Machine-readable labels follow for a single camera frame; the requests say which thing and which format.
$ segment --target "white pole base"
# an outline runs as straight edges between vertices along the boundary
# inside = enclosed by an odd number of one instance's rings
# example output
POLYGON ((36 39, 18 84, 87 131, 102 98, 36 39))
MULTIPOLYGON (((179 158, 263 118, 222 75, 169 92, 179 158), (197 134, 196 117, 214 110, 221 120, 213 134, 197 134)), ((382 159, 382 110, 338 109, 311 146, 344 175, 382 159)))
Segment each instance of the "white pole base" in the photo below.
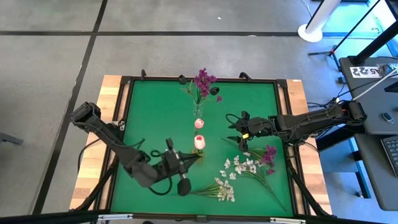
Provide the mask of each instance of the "white pole base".
POLYGON ((304 24, 298 28, 298 35, 303 40, 306 40, 306 41, 312 42, 312 43, 322 40, 322 37, 323 37, 322 30, 316 30, 316 31, 312 32, 311 34, 309 34, 305 31, 306 26, 307 25, 304 24))

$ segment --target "white stand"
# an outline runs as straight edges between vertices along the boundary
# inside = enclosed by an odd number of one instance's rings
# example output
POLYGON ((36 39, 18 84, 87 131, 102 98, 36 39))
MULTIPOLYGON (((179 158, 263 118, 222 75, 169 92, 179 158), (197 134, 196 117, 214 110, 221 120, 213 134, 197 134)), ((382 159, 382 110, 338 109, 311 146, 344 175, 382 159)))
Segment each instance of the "white stand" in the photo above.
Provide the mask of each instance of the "white stand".
POLYGON ((298 35, 308 42, 318 42, 322 40, 322 27, 328 21, 330 15, 340 2, 341 0, 322 1, 315 14, 312 16, 310 23, 308 25, 301 25, 298 28, 298 35))

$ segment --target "sticker label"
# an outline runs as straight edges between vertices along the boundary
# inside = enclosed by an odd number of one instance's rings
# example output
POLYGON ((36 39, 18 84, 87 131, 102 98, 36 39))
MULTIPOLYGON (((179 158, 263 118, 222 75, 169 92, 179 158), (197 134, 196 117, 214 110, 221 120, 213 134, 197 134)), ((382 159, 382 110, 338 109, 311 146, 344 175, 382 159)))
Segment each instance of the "sticker label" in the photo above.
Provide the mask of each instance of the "sticker label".
POLYGON ((381 78, 379 67, 350 67, 354 78, 381 78))

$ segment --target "wooden platform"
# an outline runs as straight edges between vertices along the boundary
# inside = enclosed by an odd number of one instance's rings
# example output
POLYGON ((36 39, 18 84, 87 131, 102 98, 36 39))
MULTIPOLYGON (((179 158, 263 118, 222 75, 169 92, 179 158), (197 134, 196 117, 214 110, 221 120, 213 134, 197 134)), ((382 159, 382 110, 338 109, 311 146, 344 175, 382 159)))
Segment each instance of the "wooden platform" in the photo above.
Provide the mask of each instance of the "wooden platform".
MULTIPOLYGON (((120 75, 105 75, 99 92, 97 105, 101 108, 101 119, 104 122, 112 122, 114 109, 116 106, 116 99, 118 97, 119 86, 121 82, 120 75)), ((289 91, 290 106, 293 114, 301 114, 308 112, 307 101, 305 99, 303 84, 301 80, 287 80, 289 91)), ((124 105, 127 98, 128 88, 124 88, 122 95, 121 106, 117 121, 123 116, 124 105)), ((287 113, 286 104, 284 101, 284 93, 279 89, 281 98, 282 112, 287 113)), ((87 144, 97 139, 94 134, 89 134, 87 144)), ((308 139, 307 142, 316 146, 314 139, 308 139)), ((98 183, 100 173, 102 170, 106 146, 101 141, 86 149, 81 162, 81 168, 76 180, 75 190, 70 203, 70 208, 76 208, 84 199, 90 194, 95 185, 98 183)), ((331 207, 329 203, 328 193, 326 191, 325 180, 323 178, 322 167, 318 152, 307 144, 300 146, 300 159, 302 162, 302 169, 305 179, 305 185, 315 198, 315 200, 322 206, 322 208, 331 214, 331 207)), ((100 208, 105 208, 106 197, 108 196, 108 184, 105 185, 103 194, 101 196, 100 208)), ((304 214, 303 203, 299 188, 295 185, 295 192, 297 198, 298 212, 304 214)))

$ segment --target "table leg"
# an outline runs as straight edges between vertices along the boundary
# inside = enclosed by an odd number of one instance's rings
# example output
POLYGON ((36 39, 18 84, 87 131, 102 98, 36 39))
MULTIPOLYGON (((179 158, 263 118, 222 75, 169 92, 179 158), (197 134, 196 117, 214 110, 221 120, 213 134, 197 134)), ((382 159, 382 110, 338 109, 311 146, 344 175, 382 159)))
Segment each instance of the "table leg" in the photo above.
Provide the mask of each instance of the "table leg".
POLYGON ((22 144, 22 142, 23 142, 24 140, 21 140, 21 139, 12 137, 12 136, 10 136, 10 135, 8 135, 8 134, 0 133, 0 141, 3 141, 3 142, 11 142, 11 143, 13 143, 13 144, 20 145, 20 144, 22 144))
POLYGON ((352 138, 356 133, 364 133, 363 126, 344 126, 339 128, 336 131, 317 139, 318 152, 352 138))

